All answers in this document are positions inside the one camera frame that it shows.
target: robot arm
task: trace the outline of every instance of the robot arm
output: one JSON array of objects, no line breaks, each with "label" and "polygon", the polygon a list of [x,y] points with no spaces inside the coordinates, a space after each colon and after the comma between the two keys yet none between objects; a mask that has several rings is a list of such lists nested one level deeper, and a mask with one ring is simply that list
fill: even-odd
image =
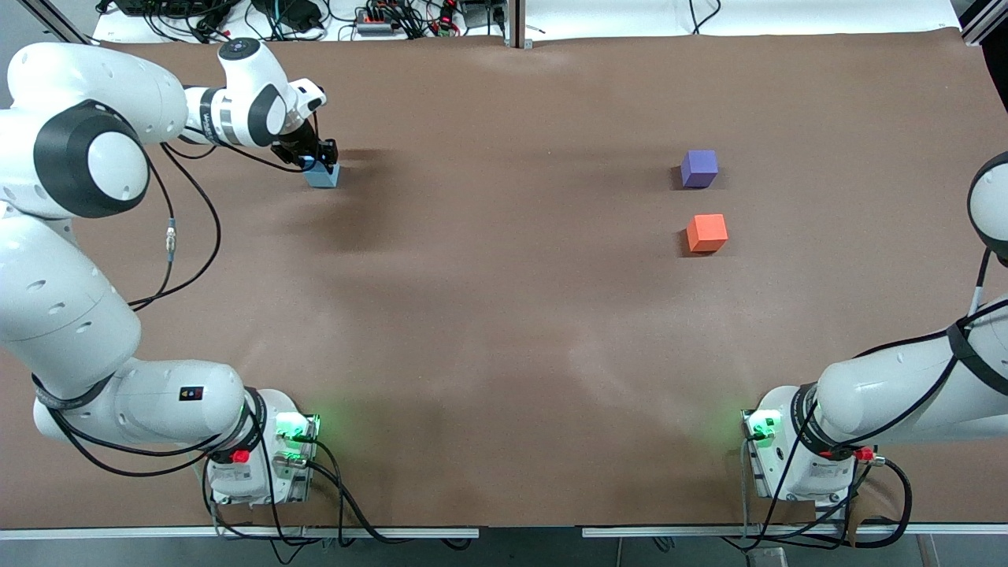
[{"label": "robot arm", "polygon": [[[67,441],[71,427],[116,445],[203,443],[218,501],[300,499],[309,475],[288,464],[313,445],[277,434],[278,416],[297,416],[293,402],[246,388],[226,364],[134,358],[140,322],[69,222],[139,204],[144,144],[306,139],[305,118],[326,102],[320,88],[288,84],[255,40],[226,43],[220,58],[227,88],[186,90],[157,65],[100,47],[39,43],[15,54],[14,104],[0,110],[0,346],[31,370],[47,437]],[[324,143],[313,131],[311,140]],[[299,429],[310,435],[310,423]]]},{"label": "robot arm", "polygon": [[[1008,153],[974,178],[968,210],[981,240],[1008,265]],[[828,504],[846,496],[857,447],[1008,435],[1008,295],[990,306],[946,330],[833,364],[817,382],[767,393],[745,419],[757,440],[761,494],[780,486],[788,499]],[[792,447],[784,475],[782,456]]]}]

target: gray floor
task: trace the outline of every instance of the gray floor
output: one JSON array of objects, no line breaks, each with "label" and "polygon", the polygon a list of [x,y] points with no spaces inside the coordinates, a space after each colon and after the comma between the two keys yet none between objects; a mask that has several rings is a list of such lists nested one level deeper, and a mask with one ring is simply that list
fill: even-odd
[{"label": "gray floor", "polygon": [[[928,553],[925,564],[918,539],[906,536],[881,550],[840,549],[833,552],[785,547],[792,567],[1001,567],[1008,564],[1008,538],[994,536],[940,536],[932,542],[924,537]],[[359,541],[349,549],[304,549],[293,565],[340,565],[341,567],[394,566],[578,566],[617,565],[615,539],[585,540],[574,529],[483,530],[468,551],[456,552],[438,541],[418,541],[383,546]],[[289,552],[278,546],[287,557]],[[212,538],[65,540],[0,542],[0,564],[10,567],[188,567],[240,565],[270,567],[276,559],[265,542],[233,542]],[[716,538],[681,538],[667,554],[649,539],[623,541],[622,567],[689,565],[698,567],[743,567],[745,558]]]}]

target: cube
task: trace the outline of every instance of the cube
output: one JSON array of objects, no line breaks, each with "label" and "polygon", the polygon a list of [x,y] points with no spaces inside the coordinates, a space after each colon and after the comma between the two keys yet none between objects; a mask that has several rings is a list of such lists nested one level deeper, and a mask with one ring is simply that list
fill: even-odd
[{"label": "cube", "polygon": [[686,227],[690,252],[717,252],[728,242],[725,215],[697,215]]},{"label": "cube", "polygon": [[682,187],[711,187],[718,175],[718,155],[713,149],[690,149],[682,158],[679,169],[682,174]]}]

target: table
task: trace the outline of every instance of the table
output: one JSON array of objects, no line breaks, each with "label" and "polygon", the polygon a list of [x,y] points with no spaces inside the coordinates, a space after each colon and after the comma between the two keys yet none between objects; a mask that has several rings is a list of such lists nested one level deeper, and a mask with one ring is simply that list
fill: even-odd
[{"label": "table", "polygon": [[[314,0],[325,15],[325,4]],[[354,8],[361,0],[331,0],[333,13],[352,19]],[[257,10],[247,10],[249,0],[243,0],[221,26],[232,37],[269,35],[265,16]],[[696,0],[699,19],[711,12],[713,0]],[[456,23],[465,30],[462,17]],[[528,0],[528,25],[534,29],[528,36],[535,41],[570,39],[575,37],[662,36],[686,35],[692,30],[689,4],[686,0],[668,2],[640,1],[614,2],[612,0]],[[166,34],[186,41],[195,41],[187,33],[170,30],[163,22],[154,24]],[[329,20],[326,41],[348,40],[349,28],[344,21]],[[943,27],[959,28],[959,19],[949,0],[733,0],[725,2],[721,13],[703,27],[710,35],[804,35],[820,33],[884,33],[929,31]],[[474,28],[473,34],[486,33],[487,28]],[[499,35],[494,27],[491,34]],[[319,31],[305,32],[302,36],[314,37]],[[357,40],[383,40],[353,34]],[[112,10],[98,21],[94,37],[101,41],[125,43],[167,42],[167,38],[153,33],[143,18],[127,17]]]},{"label": "table", "polygon": [[[213,46],[124,48],[223,81]],[[137,356],[227,362],[322,414],[376,525],[738,524],[740,410],[970,303],[966,191],[1008,124],[954,29],[270,48],[330,94],[342,189],[225,150],[188,164],[223,249],[142,313]],[[722,173],[681,190],[673,167],[700,147]],[[190,273],[209,216],[153,157]],[[682,248],[699,213],[727,218],[711,257]],[[152,191],[75,226],[135,298],[160,280],[163,224]],[[0,528],[208,524],[193,474],[117,478],[42,438],[26,370],[0,362],[0,442],[30,448],[0,459]],[[886,454],[913,480],[915,522],[1004,523],[1006,447]],[[334,522],[321,492],[282,508]]]}]

